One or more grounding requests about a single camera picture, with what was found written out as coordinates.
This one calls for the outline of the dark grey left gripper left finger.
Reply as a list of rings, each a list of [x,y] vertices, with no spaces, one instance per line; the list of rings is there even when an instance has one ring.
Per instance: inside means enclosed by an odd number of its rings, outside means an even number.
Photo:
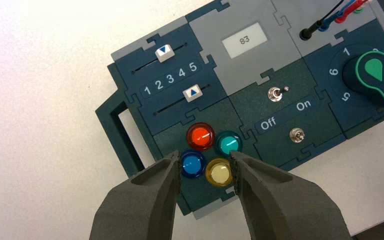
[[[174,150],[112,188],[97,209],[91,240],[170,240],[181,191]]]

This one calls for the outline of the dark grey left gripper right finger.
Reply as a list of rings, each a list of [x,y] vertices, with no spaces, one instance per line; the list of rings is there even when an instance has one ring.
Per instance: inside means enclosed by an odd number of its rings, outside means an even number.
[[[337,204],[316,183],[230,153],[234,191],[253,240],[350,240]]]

